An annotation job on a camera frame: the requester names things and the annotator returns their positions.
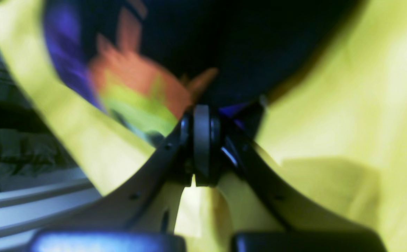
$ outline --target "yellow fabric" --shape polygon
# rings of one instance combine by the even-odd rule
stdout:
[[[153,150],[60,82],[43,42],[28,36],[42,37],[41,6],[41,0],[1,1],[0,51],[45,121],[107,194]],[[289,82],[297,88],[270,105],[258,150],[311,199],[375,229],[389,252],[407,252],[407,0],[365,2],[309,73]],[[185,191],[176,231],[187,236],[190,251],[226,247],[224,209],[213,189]],[[217,231],[221,226],[226,230]]]

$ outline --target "purple fabric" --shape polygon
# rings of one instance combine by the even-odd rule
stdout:
[[[50,6],[44,15],[43,25],[48,52],[61,80],[92,105],[102,109],[87,75],[87,62],[80,43],[81,26],[74,7],[68,2]]]

